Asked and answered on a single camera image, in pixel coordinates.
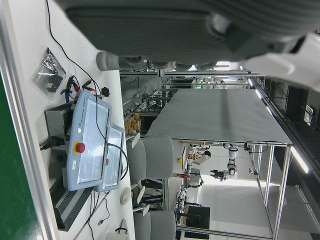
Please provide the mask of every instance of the laboratory workstation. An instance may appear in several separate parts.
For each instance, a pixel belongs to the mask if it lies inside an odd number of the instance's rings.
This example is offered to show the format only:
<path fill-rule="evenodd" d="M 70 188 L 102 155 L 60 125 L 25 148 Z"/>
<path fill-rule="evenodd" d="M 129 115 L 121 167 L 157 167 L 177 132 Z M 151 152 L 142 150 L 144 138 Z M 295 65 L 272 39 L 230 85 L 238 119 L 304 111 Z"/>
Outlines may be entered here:
<path fill-rule="evenodd" d="M 319 12 L 0 0 L 0 239 L 319 240 Z"/>

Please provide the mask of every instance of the label sticker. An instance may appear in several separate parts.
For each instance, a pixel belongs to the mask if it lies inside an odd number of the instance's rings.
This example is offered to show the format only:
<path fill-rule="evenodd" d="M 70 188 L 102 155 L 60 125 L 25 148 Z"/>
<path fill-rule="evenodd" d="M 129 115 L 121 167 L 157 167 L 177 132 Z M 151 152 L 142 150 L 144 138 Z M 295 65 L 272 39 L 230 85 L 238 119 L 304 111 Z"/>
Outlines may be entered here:
<path fill-rule="evenodd" d="M 73 162 L 72 162 L 72 170 L 76 169 L 76 164 L 77 164 L 77 161 L 73 160 Z"/>

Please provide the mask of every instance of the black connector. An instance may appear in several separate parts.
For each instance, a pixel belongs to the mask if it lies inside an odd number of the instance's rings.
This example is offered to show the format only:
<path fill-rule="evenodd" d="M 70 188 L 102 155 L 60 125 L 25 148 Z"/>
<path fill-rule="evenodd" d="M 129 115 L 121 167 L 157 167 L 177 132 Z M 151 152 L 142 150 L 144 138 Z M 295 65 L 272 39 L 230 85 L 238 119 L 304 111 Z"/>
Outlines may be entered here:
<path fill-rule="evenodd" d="M 47 141 L 45 141 L 42 145 L 40 145 L 40 150 L 42 151 L 52 147 L 59 147 L 64 144 L 65 144 L 65 141 L 62 138 L 52 136 Z"/>
<path fill-rule="evenodd" d="M 110 91 L 109 91 L 109 88 L 107 87 L 103 87 L 101 88 L 101 94 L 105 97 L 109 97 L 110 96 Z"/>

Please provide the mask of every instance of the metal rail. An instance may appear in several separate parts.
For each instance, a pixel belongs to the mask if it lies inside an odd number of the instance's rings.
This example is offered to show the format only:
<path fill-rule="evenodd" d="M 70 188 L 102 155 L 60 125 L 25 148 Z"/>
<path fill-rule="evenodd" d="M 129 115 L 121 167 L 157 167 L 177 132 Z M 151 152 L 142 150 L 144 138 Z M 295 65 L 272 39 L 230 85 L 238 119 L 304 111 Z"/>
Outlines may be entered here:
<path fill-rule="evenodd" d="M 131 72 L 121 71 L 120 77 L 127 76 L 158 76 L 158 72 Z M 235 77 L 265 77 L 265 74 L 251 73 L 248 71 L 169 71 L 161 77 L 214 77 L 214 76 L 235 76 Z"/>
<path fill-rule="evenodd" d="M 249 234 L 233 233 L 233 232 L 228 232 L 228 231 L 216 231 L 216 230 L 195 228 L 195 227 L 189 227 L 189 226 L 176 226 L 176 230 L 197 233 L 197 234 L 208 234 L 208 235 L 223 236 L 223 237 L 230 237 L 230 238 L 239 238 L 239 239 L 250 239 L 250 240 L 270 240 L 270 239 L 272 239 L 271 237 L 267 237 L 267 236 L 256 236 L 256 235 L 249 235 Z"/>

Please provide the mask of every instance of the fluorescent ceiling light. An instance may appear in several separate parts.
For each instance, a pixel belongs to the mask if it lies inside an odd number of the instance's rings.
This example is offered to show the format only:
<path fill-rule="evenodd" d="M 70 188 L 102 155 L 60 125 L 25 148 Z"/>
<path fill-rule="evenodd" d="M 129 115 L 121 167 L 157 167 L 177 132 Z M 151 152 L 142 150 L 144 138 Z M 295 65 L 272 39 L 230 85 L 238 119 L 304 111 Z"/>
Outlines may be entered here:
<path fill-rule="evenodd" d="M 255 90 L 255 93 L 258 95 L 259 99 L 262 99 L 262 95 L 258 89 Z"/>
<path fill-rule="evenodd" d="M 272 115 L 272 112 L 271 112 L 270 108 L 268 106 L 265 106 L 265 107 L 268 110 L 268 112 Z"/>
<path fill-rule="evenodd" d="M 294 146 L 291 146 L 291 152 L 292 152 L 293 156 L 295 157 L 295 159 L 300 164 L 301 168 L 307 174 L 309 172 L 309 168 L 308 168 L 307 164 L 305 163 L 305 161 L 302 159 L 302 157 L 299 155 L 297 150 L 294 148 Z"/>
<path fill-rule="evenodd" d="M 254 85 L 254 83 L 252 82 L 251 78 L 248 78 L 249 84 L 252 87 Z"/>
<path fill-rule="evenodd" d="M 216 63 L 216 66 L 223 66 L 223 65 L 230 65 L 230 62 L 229 61 L 218 61 Z"/>

